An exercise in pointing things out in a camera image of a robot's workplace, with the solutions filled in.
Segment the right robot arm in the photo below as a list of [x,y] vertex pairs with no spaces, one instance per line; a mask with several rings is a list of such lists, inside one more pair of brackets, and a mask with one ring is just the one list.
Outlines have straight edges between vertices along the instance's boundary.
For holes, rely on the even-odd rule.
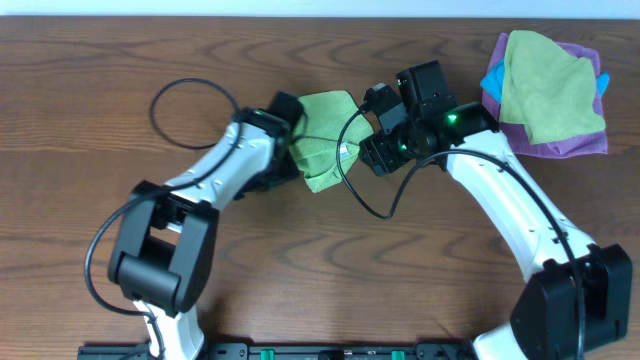
[[480,103],[459,106],[436,61],[397,74],[408,129],[398,148],[437,161],[479,203],[526,283],[509,320],[477,336],[479,359],[581,359],[628,330],[633,265],[551,202]]

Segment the bright green cloth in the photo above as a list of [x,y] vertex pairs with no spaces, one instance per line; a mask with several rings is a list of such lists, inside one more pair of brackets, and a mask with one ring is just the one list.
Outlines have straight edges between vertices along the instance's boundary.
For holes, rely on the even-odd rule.
[[312,193],[318,193],[342,181],[336,150],[339,150],[343,172],[347,173],[358,159],[359,143],[373,134],[373,128],[359,115],[338,143],[344,125],[358,110],[352,95],[346,90],[333,90],[305,95],[298,100],[304,114],[296,125],[289,151],[306,185]]

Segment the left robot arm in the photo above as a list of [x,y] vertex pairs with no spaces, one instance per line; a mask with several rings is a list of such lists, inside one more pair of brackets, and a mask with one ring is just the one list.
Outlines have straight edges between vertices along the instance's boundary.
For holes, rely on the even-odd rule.
[[147,322],[155,359],[195,359],[204,345],[195,304],[211,273],[219,217],[248,192],[295,179],[289,152],[304,116],[297,97],[279,92],[265,109],[233,115],[224,136],[181,175],[131,192],[107,276]]

